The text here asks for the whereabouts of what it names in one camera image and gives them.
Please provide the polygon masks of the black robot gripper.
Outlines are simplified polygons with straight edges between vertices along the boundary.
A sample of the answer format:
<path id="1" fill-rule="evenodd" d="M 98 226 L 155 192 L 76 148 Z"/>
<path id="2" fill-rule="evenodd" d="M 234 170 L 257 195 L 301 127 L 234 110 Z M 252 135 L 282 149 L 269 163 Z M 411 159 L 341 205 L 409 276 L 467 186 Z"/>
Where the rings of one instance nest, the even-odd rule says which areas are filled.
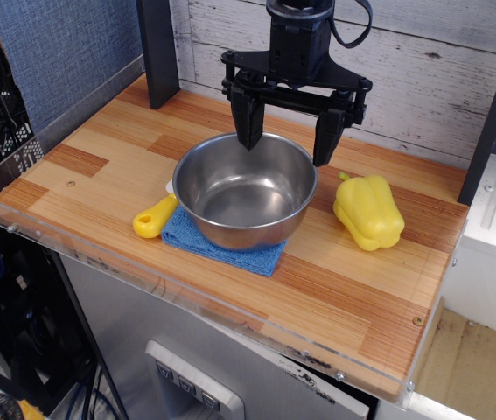
<path id="1" fill-rule="evenodd" d="M 332 39 L 351 49 L 371 31 L 372 7 L 368 1 L 358 5 L 367 13 L 367 25 L 355 40 L 345 42 L 336 28 L 333 1 L 268 1 L 269 49 L 221 55 L 226 66 L 223 93 L 231 102 L 238 140 L 248 151 L 262 137 L 267 104 L 319 114 L 315 166 L 330 162 L 345 126 L 362 123 L 372 82 L 338 65 L 329 54 Z"/>

